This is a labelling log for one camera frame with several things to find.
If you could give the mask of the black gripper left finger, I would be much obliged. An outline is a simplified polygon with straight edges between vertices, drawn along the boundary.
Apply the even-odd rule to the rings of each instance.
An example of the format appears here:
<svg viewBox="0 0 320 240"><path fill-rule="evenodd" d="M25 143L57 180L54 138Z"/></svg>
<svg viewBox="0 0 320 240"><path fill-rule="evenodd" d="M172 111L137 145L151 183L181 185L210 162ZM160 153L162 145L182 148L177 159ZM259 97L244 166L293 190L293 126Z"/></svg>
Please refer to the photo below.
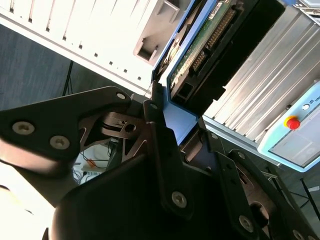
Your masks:
<svg viewBox="0 0 320 240"><path fill-rule="evenodd" d="M188 220L190 185L174 131L163 113L162 86L142 102L115 86L54 98L0 113L0 159L46 177L69 173L79 153L113 137L124 141L121 166L74 189L62 204L93 212L162 209Z"/></svg>

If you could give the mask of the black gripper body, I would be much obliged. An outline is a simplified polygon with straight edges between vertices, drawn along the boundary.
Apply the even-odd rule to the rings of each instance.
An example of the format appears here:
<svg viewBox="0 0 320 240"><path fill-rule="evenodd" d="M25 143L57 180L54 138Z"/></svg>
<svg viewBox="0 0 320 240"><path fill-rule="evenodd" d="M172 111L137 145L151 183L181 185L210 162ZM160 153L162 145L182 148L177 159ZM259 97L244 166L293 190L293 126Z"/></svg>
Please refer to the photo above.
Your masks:
<svg viewBox="0 0 320 240"><path fill-rule="evenodd" d="M215 179L185 165L194 213L179 218L161 205L150 162L142 157L70 191L57 206L53 240L230 240L233 231Z"/></svg>

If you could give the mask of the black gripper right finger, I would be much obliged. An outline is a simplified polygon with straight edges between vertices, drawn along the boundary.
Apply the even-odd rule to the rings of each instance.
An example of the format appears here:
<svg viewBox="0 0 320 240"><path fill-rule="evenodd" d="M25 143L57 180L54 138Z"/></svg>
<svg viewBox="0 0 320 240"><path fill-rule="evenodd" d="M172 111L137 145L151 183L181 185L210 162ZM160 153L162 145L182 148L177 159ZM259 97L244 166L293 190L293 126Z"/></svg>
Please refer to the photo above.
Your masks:
<svg viewBox="0 0 320 240"><path fill-rule="evenodd" d="M197 238L199 240L315 240L317 235L237 150L197 122Z"/></svg>

